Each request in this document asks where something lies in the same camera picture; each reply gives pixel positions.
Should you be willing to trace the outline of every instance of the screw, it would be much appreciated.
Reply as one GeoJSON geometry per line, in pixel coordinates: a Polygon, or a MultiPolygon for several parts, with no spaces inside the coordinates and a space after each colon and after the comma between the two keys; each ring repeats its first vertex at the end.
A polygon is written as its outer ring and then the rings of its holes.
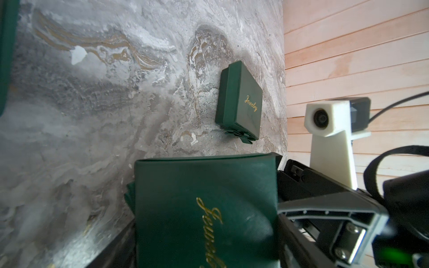
{"type": "Polygon", "coordinates": [[[352,223],[347,223],[346,229],[347,229],[347,231],[349,231],[353,234],[359,233],[359,228],[357,228],[356,225],[354,225],[352,223]]]}
{"type": "Polygon", "coordinates": [[[335,255],[340,259],[347,259],[350,254],[347,250],[338,247],[335,249],[335,255]]]}

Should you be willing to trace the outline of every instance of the green jewelry box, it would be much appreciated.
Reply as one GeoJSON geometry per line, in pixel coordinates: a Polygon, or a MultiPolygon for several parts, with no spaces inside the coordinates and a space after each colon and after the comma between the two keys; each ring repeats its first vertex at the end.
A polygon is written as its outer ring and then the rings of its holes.
{"type": "Polygon", "coordinates": [[[248,144],[259,139],[261,106],[262,89],[241,61],[222,70],[215,122],[225,134],[248,144]]]}
{"type": "Polygon", "coordinates": [[[278,268],[277,155],[137,160],[137,267],[278,268]]]}
{"type": "Polygon", "coordinates": [[[19,0],[0,0],[0,116],[6,106],[19,0]]]}

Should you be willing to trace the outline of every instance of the wooden slat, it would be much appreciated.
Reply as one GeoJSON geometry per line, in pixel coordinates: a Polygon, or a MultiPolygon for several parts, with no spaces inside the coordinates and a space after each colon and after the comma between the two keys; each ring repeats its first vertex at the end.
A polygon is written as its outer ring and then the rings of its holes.
{"type": "MultiPolygon", "coordinates": [[[[367,247],[366,248],[365,256],[371,258],[372,261],[374,262],[374,252],[372,252],[372,247],[367,247]]],[[[372,264],[372,265],[370,265],[367,268],[378,268],[377,266],[375,266],[375,264],[373,262],[370,262],[370,264],[372,264]]]]}
{"type": "MultiPolygon", "coordinates": [[[[356,97],[366,96],[371,99],[372,109],[383,109],[389,106],[390,104],[395,103],[401,99],[405,99],[409,96],[420,94],[426,91],[429,91],[429,86],[404,88],[404,89],[382,91],[382,92],[369,93],[369,94],[360,94],[355,96],[356,97]]],[[[429,97],[414,99],[409,102],[400,104],[397,107],[425,105],[425,104],[429,104],[429,97]]],[[[307,106],[307,103],[288,105],[286,107],[287,117],[304,116],[306,106],[307,106]]]]}
{"type": "MultiPolygon", "coordinates": [[[[356,173],[356,178],[357,178],[357,187],[360,189],[366,189],[365,183],[363,182],[363,174],[356,173]]],[[[394,178],[395,178],[394,176],[377,175],[377,186],[378,186],[378,191],[381,195],[383,195],[383,182],[394,178]]]]}
{"type": "MultiPolygon", "coordinates": [[[[288,152],[288,159],[293,159],[304,165],[310,165],[309,152],[288,152]]],[[[356,172],[363,173],[368,164],[378,154],[354,154],[356,172]]],[[[392,155],[386,157],[379,165],[377,174],[389,176],[404,176],[429,169],[429,157],[411,155],[392,155]]]]}
{"type": "Polygon", "coordinates": [[[363,255],[362,259],[360,260],[360,267],[377,268],[377,266],[375,265],[374,257],[369,256],[369,254],[363,255]]]}
{"type": "MultiPolygon", "coordinates": [[[[406,145],[429,146],[429,130],[382,131],[353,141],[355,154],[382,154],[388,150],[406,145]]],[[[310,152],[311,134],[287,135],[287,147],[290,152],[310,152]]]]}
{"type": "Polygon", "coordinates": [[[284,35],[285,54],[429,7],[428,0],[370,0],[284,35]]]}
{"type": "MultiPolygon", "coordinates": [[[[379,110],[371,110],[371,116],[379,110]]],[[[376,118],[368,126],[369,131],[429,129],[429,105],[392,108],[376,118]]],[[[308,133],[304,127],[304,117],[287,120],[288,134],[308,133]]]]}
{"type": "Polygon", "coordinates": [[[284,0],[284,33],[329,17],[367,0],[284,0]]]}
{"type": "Polygon", "coordinates": [[[429,9],[386,21],[284,56],[286,69],[429,31],[429,9]]]}
{"type": "Polygon", "coordinates": [[[286,104],[429,84],[429,60],[335,77],[286,88],[286,104]]]}
{"type": "Polygon", "coordinates": [[[429,32],[287,69],[286,87],[429,59],[429,32]]]}

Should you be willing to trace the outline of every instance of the gray marble wall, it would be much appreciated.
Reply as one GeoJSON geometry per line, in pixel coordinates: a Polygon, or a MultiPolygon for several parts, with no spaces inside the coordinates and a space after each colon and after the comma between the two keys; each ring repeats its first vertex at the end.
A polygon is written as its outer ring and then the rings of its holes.
{"type": "Polygon", "coordinates": [[[84,267],[132,219],[133,163],[286,153],[280,0],[21,0],[0,117],[1,267],[84,267]],[[263,88],[260,140],[214,122],[221,70],[263,88]]]}

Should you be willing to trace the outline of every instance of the black strap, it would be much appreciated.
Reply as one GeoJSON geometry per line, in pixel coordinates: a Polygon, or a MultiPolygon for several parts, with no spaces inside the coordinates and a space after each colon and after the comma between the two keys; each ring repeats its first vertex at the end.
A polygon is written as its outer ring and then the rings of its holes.
{"type": "Polygon", "coordinates": [[[415,154],[429,157],[429,147],[421,145],[409,145],[392,149],[379,155],[366,167],[365,172],[363,173],[363,181],[365,182],[366,190],[382,205],[384,205],[384,198],[381,197],[377,187],[377,168],[383,158],[391,154],[415,154]]]}

